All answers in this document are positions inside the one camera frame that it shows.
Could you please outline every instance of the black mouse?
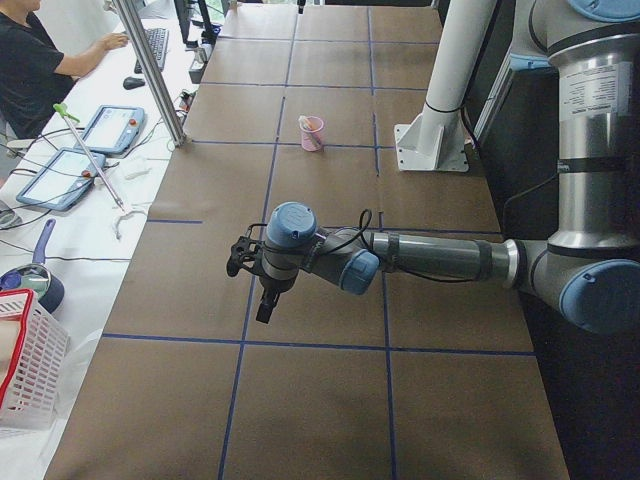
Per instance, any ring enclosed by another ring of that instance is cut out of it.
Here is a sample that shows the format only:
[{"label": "black mouse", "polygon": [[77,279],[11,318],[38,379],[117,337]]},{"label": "black mouse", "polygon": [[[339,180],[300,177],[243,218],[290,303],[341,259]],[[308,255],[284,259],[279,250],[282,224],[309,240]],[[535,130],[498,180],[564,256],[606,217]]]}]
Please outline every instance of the black mouse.
[{"label": "black mouse", "polygon": [[124,79],[124,82],[122,82],[122,86],[124,87],[125,90],[138,88],[143,86],[144,84],[145,84],[145,81],[143,78],[136,78],[136,77],[127,77]]}]

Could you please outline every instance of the keyboard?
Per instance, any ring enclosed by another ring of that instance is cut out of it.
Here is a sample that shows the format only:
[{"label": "keyboard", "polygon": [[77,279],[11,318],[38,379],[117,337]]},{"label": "keyboard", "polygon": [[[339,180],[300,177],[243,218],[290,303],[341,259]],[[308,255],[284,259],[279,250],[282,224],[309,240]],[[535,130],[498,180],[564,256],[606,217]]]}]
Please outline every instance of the keyboard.
[{"label": "keyboard", "polygon": [[[167,42],[169,41],[169,30],[166,28],[148,28],[145,29],[147,34],[147,40],[153,55],[156,57],[158,68],[160,71],[164,68],[164,61],[167,57]],[[142,73],[142,67],[140,61],[136,60],[136,66],[133,71],[135,73]]]}]

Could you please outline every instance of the person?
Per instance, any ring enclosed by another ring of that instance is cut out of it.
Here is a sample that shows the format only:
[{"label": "person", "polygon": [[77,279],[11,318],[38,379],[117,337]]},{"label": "person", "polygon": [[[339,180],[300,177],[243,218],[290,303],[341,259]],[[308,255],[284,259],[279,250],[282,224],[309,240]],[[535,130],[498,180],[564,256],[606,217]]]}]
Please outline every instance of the person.
[{"label": "person", "polygon": [[0,111],[18,138],[35,138],[78,77],[124,47],[123,33],[103,36],[86,51],[59,51],[35,11],[40,0],[0,0]]}]

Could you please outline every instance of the white basket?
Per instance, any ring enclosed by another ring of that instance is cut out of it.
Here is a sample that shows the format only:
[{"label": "white basket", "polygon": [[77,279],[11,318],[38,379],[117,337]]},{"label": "white basket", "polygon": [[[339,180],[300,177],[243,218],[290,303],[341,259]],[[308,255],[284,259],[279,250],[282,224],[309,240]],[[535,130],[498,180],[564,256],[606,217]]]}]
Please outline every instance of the white basket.
[{"label": "white basket", "polygon": [[0,436],[12,434],[11,429],[46,429],[69,335],[32,290],[0,292],[3,321],[20,326],[7,374],[0,377]]}]

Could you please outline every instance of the dark clothing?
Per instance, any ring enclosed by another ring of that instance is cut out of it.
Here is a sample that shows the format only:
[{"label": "dark clothing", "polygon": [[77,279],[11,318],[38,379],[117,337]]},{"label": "dark clothing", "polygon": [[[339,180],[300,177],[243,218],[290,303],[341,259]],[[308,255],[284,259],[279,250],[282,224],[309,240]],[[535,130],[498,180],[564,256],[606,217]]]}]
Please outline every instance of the dark clothing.
[{"label": "dark clothing", "polygon": [[34,138],[53,115],[53,104],[67,96],[74,81],[54,73],[58,51],[33,13],[31,28],[0,13],[0,111],[18,138]]}]

